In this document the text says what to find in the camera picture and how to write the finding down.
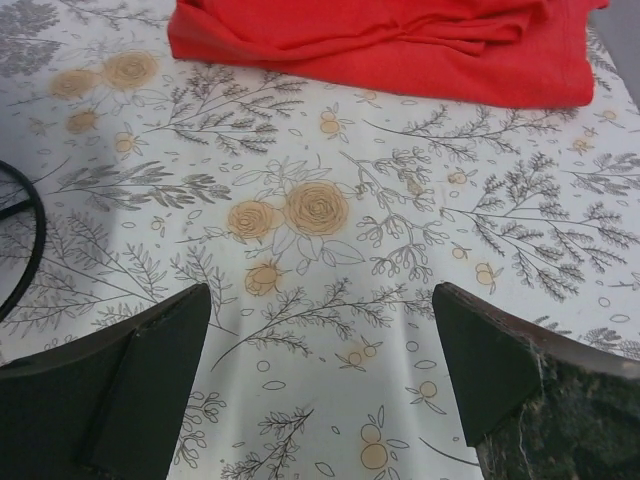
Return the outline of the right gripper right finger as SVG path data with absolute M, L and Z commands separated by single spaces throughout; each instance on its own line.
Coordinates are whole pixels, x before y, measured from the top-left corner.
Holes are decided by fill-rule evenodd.
M 486 479 L 636 479 L 639 363 L 508 314 L 451 283 L 437 330 Z

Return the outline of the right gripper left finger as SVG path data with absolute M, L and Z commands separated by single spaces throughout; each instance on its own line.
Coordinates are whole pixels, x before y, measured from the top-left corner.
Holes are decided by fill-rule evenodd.
M 195 284 L 2 366 L 2 478 L 166 478 L 210 315 Z

